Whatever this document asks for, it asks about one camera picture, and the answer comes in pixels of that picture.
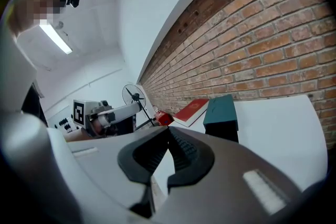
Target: red object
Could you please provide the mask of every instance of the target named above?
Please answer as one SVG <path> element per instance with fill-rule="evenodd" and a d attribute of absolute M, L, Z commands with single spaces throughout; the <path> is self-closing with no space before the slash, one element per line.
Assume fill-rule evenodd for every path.
<path fill-rule="evenodd" d="M 161 126 L 169 125 L 173 122 L 169 114 L 160 110 L 154 116 Z"/>
<path fill-rule="evenodd" d="M 207 109 L 209 99 L 195 99 L 179 113 L 173 115 L 176 122 L 189 127 Z"/>

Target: dark green box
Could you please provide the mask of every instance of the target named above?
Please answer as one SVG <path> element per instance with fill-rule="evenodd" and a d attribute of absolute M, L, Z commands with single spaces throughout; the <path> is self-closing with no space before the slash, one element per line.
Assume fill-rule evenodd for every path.
<path fill-rule="evenodd" d="M 206 134 L 238 142 L 238 120 L 231 94 L 209 100 L 203 125 Z"/>

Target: ceiling fixture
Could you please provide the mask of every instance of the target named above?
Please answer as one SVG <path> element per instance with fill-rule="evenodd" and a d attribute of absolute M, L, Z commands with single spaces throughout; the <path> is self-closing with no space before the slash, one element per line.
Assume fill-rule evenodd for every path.
<path fill-rule="evenodd" d="M 50 37 L 50 39 L 66 54 L 72 53 L 72 49 L 63 41 L 50 24 L 41 24 L 41 29 Z"/>

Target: brick wall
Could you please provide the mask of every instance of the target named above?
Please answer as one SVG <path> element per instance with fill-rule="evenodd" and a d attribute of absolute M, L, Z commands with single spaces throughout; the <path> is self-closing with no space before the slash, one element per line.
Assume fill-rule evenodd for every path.
<path fill-rule="evenodd" d="M 336 23 L 326 0 L 193 0 L 141 78 L 153 105 L 307 94 L 336 141 Z"/>

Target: red book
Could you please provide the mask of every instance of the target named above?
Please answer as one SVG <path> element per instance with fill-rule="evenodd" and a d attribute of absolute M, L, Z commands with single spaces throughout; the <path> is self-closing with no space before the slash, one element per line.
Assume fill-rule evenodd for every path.
<path fill-rule="evenodd" d="M 206 111 L 208 102 L 209 99 L 195 99 L 179 113 L 173 115 L 173 118 L 179 124 L 189 127 Z"/>

